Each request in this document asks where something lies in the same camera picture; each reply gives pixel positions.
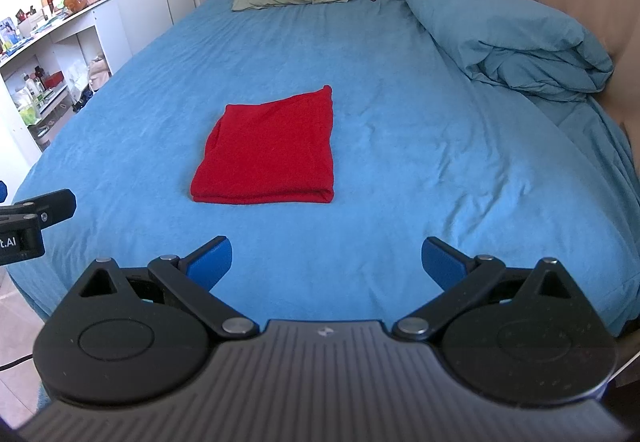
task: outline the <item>metal screw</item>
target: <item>metal screw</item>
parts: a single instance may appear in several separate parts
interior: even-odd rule
[[[410,336],[419,336],[429,330],[429,322],[421,317],[405,317],[398,322],[398,329]]]
[[[246,317],[232,317],[222,324],[222,329],[228,334],[246,334],[254,328],[254,322]]]

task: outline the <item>bed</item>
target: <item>bed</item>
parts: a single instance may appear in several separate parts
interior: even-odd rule
[[[233,246],[213,292],[258,323],[382,319],[441,289],[437,236],[514,267],[562,261],[613,333],[640,313],[640,186],[621,130],[593,98],[552,102],[471,81],[405,0],[232,13],[206,0],[137,54],[31,170],[16,199],[63,187],[73,219],[9,272],[46,319],[86,266]],[[328,205],[195,203],[204,143],[229,103],[331,85]]]

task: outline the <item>red folded cloth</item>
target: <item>red folded cloth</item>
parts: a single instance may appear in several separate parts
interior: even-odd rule
[[[329,203],[331,87],[262,105],[227,105],[191,182],[196,202]]]

